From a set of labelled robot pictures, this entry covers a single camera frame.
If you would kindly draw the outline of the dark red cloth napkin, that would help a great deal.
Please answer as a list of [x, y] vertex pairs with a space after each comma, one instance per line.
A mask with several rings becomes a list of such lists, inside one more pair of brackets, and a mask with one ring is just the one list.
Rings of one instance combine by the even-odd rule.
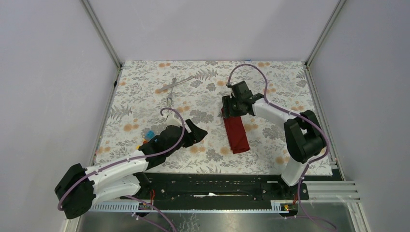
[[238, 154], [249, 151], [250, 146], [241, 117], [223, 117], [223, 122], [232, 153]]

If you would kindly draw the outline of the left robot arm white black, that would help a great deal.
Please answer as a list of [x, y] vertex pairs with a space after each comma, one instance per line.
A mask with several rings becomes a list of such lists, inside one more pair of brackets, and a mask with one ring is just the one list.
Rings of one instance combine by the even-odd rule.
[[187, 119], [184, 126], [167, 126], [126, 157], [90, 167], [80, 163], [72, 165], [54, 189], [59, 200], [58, 210], [64, 212], [67, 219], [74, 219], [93, 205], [113, 198], [147, 197], [150, 186], [139, 180], [137, 174], [161, 165], [175, 151], [201, 142], [207, 134]]

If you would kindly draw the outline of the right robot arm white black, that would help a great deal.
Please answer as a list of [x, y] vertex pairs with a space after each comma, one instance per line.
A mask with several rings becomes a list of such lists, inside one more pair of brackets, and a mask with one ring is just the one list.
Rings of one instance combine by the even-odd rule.
[[283, 182], [278, 184], [277, 192], [281, 198], [291, 198], [309, 163], [328, 145], [315, 113], [307, 110], [297, 114], [274, 105], [265, 95], [253, 94], [244, 81], [233, 85], [228, 83], [227, 87], [232, 92], [222, 97], [224, 118], [252, 115], [284, 130], [290, 159], [281, 174]]

